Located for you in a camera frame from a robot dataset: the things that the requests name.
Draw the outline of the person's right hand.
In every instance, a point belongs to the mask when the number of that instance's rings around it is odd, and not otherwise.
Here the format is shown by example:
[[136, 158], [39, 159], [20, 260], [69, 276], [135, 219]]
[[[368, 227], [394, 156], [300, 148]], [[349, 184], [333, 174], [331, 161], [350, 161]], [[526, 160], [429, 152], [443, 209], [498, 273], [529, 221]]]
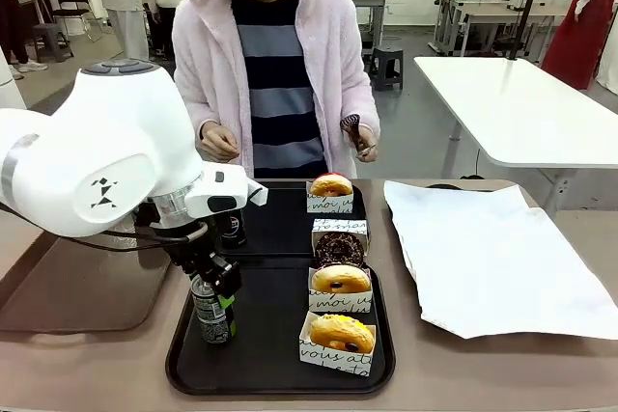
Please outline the person's right hand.
[[203, 151], [211, 161], [227, 163], [239, 157], [239, 145], [234, 134], [216, 122], [204, 122], [200, 128]]

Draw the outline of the person's left hand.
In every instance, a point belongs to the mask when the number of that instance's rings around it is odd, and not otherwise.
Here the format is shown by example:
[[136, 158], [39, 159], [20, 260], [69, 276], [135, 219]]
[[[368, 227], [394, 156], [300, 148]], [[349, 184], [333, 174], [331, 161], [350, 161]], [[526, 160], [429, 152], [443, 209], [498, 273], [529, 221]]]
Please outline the person's left hand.
[[359, 147], [357, 159], [363, 163], [375, 162], [378, 158], [379, 141], [374, 132], [367, 126], [358, 128]]

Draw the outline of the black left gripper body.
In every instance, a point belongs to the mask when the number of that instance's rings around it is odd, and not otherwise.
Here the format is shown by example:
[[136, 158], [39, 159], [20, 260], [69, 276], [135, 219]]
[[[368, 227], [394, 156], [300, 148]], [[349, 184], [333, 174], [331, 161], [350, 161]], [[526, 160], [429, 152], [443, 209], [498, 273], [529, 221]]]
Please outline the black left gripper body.
[[209, 216], [176, 228], [155, 228], [154, 234], [163, 238], [176, 238], [176, 241], [164, 245], [163, 249], [171, 262], [190, 279], [200, 276], [205, 282], [215, 284], [222, 279], [226, 266], [216, 254], [218, 225], [218, 218]]

